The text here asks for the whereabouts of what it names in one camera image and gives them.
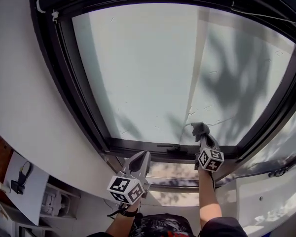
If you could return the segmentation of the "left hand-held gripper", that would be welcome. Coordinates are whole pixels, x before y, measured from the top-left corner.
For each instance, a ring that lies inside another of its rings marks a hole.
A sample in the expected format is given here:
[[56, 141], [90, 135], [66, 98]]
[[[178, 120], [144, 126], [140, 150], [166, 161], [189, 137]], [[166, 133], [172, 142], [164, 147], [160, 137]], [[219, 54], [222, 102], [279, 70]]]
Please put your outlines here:
[[112, 176], [107, 190], [117, 202], [134, 204], [138, 199], [145, 198], [150, 188], [146, 180], [150, 168], [149, 151], [141, 151], [129, 158], [123, 167]]

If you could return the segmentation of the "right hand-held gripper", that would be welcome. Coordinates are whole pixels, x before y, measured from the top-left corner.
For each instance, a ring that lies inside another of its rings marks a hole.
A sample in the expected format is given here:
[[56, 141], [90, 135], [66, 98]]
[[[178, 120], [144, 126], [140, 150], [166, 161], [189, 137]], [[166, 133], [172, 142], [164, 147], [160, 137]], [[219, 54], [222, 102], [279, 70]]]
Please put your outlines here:
[[194, 169], [198, 170], [201, 167], [206, 171], [217, 172], [224, 163], [224, 154], [220, 152], [220, 146], [216, 139], [211, 134], [202, 135], [199, 147], [200, 152], [196, 155]]

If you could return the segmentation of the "grey cloth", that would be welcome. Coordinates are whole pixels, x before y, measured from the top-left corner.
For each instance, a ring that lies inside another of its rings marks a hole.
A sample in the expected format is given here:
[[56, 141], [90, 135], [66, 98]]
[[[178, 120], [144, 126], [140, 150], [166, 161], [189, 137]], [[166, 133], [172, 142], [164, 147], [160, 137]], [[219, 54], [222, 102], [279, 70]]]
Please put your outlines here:
[[193, 122], [191, 126], [193, 127], [192, 135], [195, 137], [196, 142], [199, 142], [202, 136], [210, 134], [209, 127], [203, 122]]

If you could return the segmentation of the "frosted window glass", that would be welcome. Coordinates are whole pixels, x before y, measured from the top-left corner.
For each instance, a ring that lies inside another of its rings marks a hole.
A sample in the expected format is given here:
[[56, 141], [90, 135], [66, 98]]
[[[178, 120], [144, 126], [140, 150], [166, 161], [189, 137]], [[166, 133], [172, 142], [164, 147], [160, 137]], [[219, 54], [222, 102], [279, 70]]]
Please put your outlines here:
[[252, 20], [183, 4], [106, 8], [72, 19], [111, 137], [194, 145], [203, 122], [236, 145], [277, 90], [294, 43]]

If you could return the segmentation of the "person's left forearm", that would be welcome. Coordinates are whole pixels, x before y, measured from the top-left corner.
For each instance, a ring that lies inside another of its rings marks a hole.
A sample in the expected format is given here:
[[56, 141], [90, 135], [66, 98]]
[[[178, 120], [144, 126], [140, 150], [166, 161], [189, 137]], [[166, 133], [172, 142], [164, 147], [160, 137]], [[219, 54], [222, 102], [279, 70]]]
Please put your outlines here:
[[[139, 209], [141, 204], [140, 200], [137, 200], [134, 204], [127, 207], [128, 211], [135, 211], [136, 209]], [[135, 217], [124, 217], [117, 214], [114, 221], [111, 223], [111, 225], [106, 230], [106, 233], [113, 236], [113, 237], [128, 237], [133, 225]]]

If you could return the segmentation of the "person's right forearm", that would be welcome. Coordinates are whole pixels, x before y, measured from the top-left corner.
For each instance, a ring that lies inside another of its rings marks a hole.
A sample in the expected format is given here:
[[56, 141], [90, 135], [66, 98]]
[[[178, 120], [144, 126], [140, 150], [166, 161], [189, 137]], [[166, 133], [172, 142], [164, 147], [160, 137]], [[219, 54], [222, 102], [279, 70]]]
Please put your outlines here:
[[210, 172], [198, 169], [199, 177], [199, 214], [203, 228], [207, 222], [222, 217], [222, 210], [215, 194], [215, 185]]

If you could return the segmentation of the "low window pane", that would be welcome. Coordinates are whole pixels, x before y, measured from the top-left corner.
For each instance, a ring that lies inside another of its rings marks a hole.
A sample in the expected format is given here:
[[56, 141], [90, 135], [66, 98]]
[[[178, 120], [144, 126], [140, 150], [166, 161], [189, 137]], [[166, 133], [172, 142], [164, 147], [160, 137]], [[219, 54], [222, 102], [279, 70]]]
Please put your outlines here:
[[147, 180], [156, 185], [195, 187], [199, 179], [193, 164], [152, 162]]

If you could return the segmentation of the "black wristwatch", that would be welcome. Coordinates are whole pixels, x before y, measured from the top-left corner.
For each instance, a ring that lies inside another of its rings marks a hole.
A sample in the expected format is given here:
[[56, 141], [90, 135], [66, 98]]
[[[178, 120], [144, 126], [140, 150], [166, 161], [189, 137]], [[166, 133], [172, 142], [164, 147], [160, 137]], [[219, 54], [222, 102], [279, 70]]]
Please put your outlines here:
[[119, 214], [124, 216], [124, 217], [135, 217], [138, 213], [138, 209], [136, 209], [135, 211], [128, 211], [127, 208], [122, 208], [119, 211]]

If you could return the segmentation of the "adjacent frosted window pane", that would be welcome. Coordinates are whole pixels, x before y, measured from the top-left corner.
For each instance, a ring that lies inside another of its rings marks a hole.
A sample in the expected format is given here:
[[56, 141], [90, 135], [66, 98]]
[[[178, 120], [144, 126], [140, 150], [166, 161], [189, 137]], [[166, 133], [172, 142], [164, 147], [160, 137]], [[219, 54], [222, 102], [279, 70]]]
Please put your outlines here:
[[296, 155], [296, 112], [278, 134], [254, 157], [234, 172], [236, 176], [277, 169]]

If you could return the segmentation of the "black curved window latch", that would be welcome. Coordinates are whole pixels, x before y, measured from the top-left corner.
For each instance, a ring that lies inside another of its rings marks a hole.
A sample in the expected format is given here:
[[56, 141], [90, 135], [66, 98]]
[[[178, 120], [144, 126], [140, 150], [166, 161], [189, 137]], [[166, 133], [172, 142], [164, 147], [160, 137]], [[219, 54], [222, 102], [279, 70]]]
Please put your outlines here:
[[284, 167], [281, 167], [277, 170], [274, 170], [272, 172], [270, 172], [268, 174], [268, 177], [281, 177], [283, 176], [285, 173], [287, 173], [289, 170], [291, 170], [294, 166], [296, 165], [296, 162], [294, 163], [289, 163], [287, 165], [285, 165]]

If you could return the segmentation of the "white shelf unit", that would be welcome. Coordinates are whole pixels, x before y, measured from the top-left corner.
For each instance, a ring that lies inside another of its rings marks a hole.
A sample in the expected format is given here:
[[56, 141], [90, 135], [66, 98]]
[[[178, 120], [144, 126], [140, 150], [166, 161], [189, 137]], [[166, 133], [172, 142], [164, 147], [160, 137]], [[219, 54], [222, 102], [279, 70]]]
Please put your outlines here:
[[57, 219], [76, 219], [76, 212], [81, 195], [46, 184], [43, 195], [40, 217]]

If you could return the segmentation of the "white panel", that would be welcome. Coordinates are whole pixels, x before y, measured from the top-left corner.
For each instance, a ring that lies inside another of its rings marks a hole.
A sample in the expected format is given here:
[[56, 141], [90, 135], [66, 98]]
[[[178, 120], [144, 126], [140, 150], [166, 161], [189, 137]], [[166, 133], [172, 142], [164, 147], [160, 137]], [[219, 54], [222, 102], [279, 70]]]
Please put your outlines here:
[[296, 165], [280, 177], [236, 179], [237, 219], [248, 237], [261, 237], [296, 213]]

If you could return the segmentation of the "white side table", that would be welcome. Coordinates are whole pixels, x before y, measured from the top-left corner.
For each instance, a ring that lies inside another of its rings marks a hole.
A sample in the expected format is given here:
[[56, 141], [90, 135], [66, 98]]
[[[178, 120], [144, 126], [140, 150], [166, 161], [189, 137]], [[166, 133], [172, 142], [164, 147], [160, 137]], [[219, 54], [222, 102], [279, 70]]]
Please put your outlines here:
[[[24, 170], [28, 169], [27, 159], [14, 152], [5, 174], [3, 182], [5, 186], [10, 187], [12, 180], [18, 180], [21, 167], [24, 167]], [[41, 204], [48, 178], [48, 173], [34, 165], [25, 182], [23, 194], [17, 194], [13, 190], [6, 194], [10, 201], [35, 225], [39, 224]]]

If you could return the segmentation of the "black device with loop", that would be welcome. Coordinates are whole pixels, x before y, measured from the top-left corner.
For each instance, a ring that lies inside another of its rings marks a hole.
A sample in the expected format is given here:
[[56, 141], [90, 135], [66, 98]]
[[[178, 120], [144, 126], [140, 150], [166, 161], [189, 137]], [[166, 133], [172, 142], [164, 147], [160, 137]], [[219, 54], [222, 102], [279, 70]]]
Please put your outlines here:
[[12, 180], [10, 187], [18, 195], [22, 195], [25, 190], [25, 183], [33, 171], [33, 164], [26, 161], [19, 170], [19, 176], [17, 181]]

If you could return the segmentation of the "white drawer cabinet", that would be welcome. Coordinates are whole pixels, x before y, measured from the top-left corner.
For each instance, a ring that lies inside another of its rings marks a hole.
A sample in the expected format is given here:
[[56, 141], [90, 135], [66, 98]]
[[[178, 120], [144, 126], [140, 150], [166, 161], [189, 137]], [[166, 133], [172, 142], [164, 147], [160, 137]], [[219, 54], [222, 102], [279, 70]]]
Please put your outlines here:
[[20, 210], [0, 201], [0, 231], [10, 237], [45, 237], [53, 229], [46, 223], [32, 223]]

